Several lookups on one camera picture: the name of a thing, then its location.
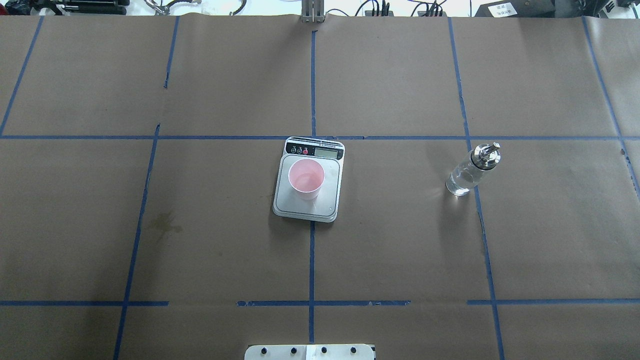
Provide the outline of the pink plastic cup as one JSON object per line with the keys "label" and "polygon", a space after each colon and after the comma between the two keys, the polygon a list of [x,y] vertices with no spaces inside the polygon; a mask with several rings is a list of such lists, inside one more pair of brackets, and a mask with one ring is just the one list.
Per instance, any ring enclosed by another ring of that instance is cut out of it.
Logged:
{"label": "pink plastic cup", "polygon": [[325,182],[325,170],[320,162],[304,158],[293,162],[287,179],[294,192],[304,200],[317,198]]}

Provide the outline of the aluminium frame post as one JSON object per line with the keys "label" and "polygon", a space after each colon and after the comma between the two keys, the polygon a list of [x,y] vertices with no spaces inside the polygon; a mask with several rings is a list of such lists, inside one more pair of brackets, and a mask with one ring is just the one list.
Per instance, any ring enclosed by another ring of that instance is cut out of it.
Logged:
{"label": "aluminium frame post", "polygon": [[324,0],[302,0],[301,1],[301,22],[324,23],[326,19]]}

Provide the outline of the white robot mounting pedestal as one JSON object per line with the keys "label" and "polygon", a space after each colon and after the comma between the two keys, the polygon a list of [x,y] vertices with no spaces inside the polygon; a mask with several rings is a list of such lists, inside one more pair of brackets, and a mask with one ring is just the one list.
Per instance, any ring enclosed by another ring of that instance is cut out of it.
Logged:
{"label": "white robot mounting pedestal", "polygon": [[247,347],[245,360],[375,360],[374,345],[364,343],[259,344]]}

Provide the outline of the black power strip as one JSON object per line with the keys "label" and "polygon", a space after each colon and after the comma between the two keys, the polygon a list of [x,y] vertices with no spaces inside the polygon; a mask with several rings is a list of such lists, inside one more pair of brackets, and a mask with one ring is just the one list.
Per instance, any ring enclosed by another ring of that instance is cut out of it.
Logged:
{"label": "black power strip", "polygon": [[436,8],[442,10],[448,15],[453,15],[455,3],[453,0],[345,0],[336,9],[343,10],[346,14],[354,16],[364,16],[365,10],[375,10],[380,7],[383,9],[383,2],[390,4],[390,11],[394,16],[409,17],[418,16],[418,11],[427,11],[432,3],[436,3]]}

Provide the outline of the black box white label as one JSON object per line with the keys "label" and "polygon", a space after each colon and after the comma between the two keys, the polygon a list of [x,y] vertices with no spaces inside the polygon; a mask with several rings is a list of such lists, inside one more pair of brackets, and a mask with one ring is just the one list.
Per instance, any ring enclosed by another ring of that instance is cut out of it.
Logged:
{"label": "black box white label", "polygon": [[495,0],[482,4],[474,18],[555,18],[555,0]]}

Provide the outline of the glass sauce bottle metal spout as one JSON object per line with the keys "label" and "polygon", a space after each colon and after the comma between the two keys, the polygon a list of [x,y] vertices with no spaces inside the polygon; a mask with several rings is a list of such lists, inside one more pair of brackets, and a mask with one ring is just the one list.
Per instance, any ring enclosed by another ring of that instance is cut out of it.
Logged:
{"label": "glass sauce bottle metal spout", "polygon": [[446,189],[457,197],[466,196],[500,164],[501,150],[502,145],[495,141],[477,145],[451,171],[445,182]]}

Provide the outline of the silver digital kitchen scale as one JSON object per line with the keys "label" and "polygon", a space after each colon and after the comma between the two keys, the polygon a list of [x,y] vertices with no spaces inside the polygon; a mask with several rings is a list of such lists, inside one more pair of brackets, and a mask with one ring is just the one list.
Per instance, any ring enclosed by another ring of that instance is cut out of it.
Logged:
{"label": "silver digital kitchen scale", "polygon": [[[291,136],[279,160],[272,211],[280,217],[332,223],[338,216],[345,146],[338,141]],[[292,164],[304,158],[320,162],[325,180],[315,199],[300,198],[288,182]]]}

